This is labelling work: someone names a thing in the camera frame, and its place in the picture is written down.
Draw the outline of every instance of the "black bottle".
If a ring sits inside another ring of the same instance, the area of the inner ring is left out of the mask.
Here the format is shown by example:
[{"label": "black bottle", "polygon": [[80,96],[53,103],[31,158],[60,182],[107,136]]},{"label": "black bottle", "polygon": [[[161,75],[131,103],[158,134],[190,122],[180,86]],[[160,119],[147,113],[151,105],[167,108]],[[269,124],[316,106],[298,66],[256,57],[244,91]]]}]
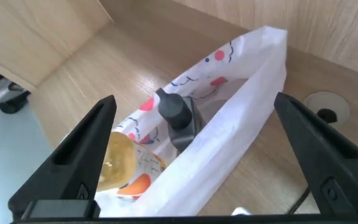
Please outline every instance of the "black bottle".
[{"label": "black bottle", "polygon": [[168,123],[170,140],[179,153],[183,152],[205,126],[205,122],[190,97],[165,93],[159,88],[158,112]]}]

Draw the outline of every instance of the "wooden cabinet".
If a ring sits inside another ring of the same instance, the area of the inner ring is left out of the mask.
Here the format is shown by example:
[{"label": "wooden cabinet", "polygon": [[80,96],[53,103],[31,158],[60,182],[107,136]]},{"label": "wooden cabinet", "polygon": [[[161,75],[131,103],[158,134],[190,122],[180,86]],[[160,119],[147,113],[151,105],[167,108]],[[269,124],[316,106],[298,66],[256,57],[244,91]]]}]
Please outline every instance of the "wooden cabinet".
[{"label": "wooden cabinet", "polygon": [[[0,71],[36,89],[30,105],[52,147],[102,97],[116,97],[117,124],[205,55],[265,24],[289,29],[284,92],[342,95],[351,116],[338,130],[358,145],[358,1],[29,0],[0,9]],[[273,113],[200,215],[238,206],[284,213],[305,188]],[[312,196],[298,212],[318,212]]]},{"label": "wooden cabinet", "polygon": [[97,0],[0,0],[0,73],[35,90],[109,21]]}]

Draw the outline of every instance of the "black cap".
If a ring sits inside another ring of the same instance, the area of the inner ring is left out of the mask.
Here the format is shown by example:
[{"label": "black cap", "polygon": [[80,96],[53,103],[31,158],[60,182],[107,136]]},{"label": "black cap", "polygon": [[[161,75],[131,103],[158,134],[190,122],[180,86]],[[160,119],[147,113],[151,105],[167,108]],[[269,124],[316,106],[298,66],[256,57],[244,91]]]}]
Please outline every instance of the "black cap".
[{"label": "black cap", "polygon": [[158,112],[175,130],[187,127],[192,119],[191,111],[183,98],[176,93],[165,93],[159,88],[156,92],[160,97]]}]

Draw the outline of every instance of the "bottle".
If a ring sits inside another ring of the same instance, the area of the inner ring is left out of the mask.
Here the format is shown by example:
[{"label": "bottle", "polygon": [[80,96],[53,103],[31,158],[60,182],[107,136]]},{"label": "bottle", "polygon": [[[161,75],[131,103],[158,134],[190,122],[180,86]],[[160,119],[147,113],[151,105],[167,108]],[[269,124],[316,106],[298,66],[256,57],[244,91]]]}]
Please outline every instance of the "bottle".
[{"label": "bottle", "polygon": [[98,191],[111,190],[124,198],[139,198],[165,170],[164,161],[118,132],[110,134]]},{"label": "bottle", "polygon": [[158,112],[168,123],[168,134],[173,146],[182,153],[205,126],[193,99],[176,93],[165,93],[159,88]]}]

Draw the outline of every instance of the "yellow liquid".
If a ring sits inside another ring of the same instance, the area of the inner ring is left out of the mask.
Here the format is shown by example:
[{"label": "yellow liquid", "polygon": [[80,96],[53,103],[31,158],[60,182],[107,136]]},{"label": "yellow liquid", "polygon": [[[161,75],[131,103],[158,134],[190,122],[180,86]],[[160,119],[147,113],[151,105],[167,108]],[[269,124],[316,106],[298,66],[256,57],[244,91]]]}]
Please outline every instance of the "yellow liquid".
[{"label": "yellow liquid", "polygon": [[99,178],[98,190],[122,187],[135,174],[134,142],[125,134],[110,134],[106,155]]}]

